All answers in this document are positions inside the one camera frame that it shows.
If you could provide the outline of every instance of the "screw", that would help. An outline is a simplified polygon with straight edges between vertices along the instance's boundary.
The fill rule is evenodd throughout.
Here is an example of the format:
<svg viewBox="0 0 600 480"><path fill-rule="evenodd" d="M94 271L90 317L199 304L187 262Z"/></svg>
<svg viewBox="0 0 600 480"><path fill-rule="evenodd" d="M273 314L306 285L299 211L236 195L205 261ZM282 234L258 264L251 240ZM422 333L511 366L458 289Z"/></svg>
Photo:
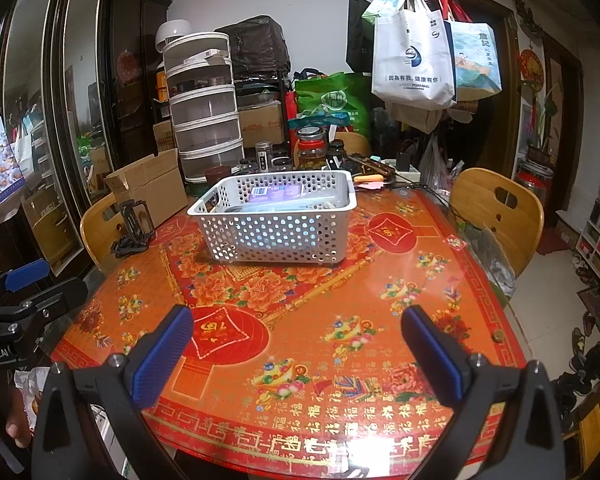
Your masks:
<svg viewBox="0 0 600 480"><path fill-rule="evenodd" d="M120 368L126 363L126 357L122 354L113 354L107 359L107 363L114 368Z"/></svg>

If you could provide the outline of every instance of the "finger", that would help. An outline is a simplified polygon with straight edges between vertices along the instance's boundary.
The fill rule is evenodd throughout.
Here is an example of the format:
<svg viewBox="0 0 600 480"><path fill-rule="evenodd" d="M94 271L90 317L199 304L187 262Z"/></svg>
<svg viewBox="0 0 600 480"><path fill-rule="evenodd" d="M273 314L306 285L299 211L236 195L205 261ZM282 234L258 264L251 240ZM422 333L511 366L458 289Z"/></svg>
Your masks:
<svg viewBox="0 0 600 480"><path fill-rule="evenodd" d="M17 388L11 389L11 409L7 417L7 434L15 439L16 446L27 447L31 441L31 432L29 431L29 420L24 411L24 400L22 394Z"/></svg>

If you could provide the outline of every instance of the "orange tablecloth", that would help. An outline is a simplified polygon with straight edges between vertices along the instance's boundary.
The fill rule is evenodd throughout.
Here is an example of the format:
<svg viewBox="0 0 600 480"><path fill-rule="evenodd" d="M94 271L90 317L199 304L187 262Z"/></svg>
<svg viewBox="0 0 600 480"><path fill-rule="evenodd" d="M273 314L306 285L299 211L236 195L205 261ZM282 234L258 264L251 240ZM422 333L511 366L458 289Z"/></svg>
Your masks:
<svg viewBox="0 0 600 480"><path fill-rule="evenodd" d="M400 336L420 304L468 352L524 357L479 265L427 196L359 194L337 267L224 266L185 212L110 275L56 347L72 367L128 352L175 303L194 336L158 403L165 442L232 468L314 478L413 472L452 412L433 397ZM494 343L494 330L506 338ZM472 459L484 457L494 407Z"/></svg>

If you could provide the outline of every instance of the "perforated basket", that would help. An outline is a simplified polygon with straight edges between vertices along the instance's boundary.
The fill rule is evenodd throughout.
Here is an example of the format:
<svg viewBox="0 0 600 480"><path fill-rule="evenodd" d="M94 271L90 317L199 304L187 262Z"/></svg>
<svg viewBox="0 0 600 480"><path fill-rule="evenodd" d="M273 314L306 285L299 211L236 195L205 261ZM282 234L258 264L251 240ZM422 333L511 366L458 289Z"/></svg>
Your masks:
<svg viewBox="0 0 600 480"><path fill-rule="evenodd" d="M310 196L334 189L335 209L280 213L219 213L249 199L261 186L299 184ZM347 171L291 171L230 176L213 186L188 211L194 216L216 260L334 264L347 253L349 213L357 205Z"/></svg>

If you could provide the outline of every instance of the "box on table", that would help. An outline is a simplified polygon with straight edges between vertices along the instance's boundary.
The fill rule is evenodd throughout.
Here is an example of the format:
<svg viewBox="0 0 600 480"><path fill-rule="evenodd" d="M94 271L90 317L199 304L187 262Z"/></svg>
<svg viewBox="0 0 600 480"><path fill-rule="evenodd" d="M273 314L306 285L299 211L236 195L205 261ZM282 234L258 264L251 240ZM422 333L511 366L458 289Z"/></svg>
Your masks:
<svg viewBox="0 0 600 480"><path fill-rule="evenodd" d="M576 248L578 238L580 238L580 234L576 231L576 229L567 225L562 219L558 219L558 223L555 226L555 231L572 251Z"/></svg>
<svg viewBox="0 0 600 480"><path fill-rule="evenodd" d="M144 200L155 227L187 205L178 170L178 150L136 160L111 173L105 183L119 204L126 200Z"/></svg>
<svg viewBox="0 0 600 480"><path fill-rule="evenodd" d="M252 148L256 142L270 140L273 144L284 142L282 127L282 105L279 102L240 111L242 144Z"/></svg>
<svg viewBox="0 0 600 480"><path fill-rule="evenodd" d="M154 137L155 143L158 145L158 152L166 152L176 147L170 119L154 124Z"/></svg>

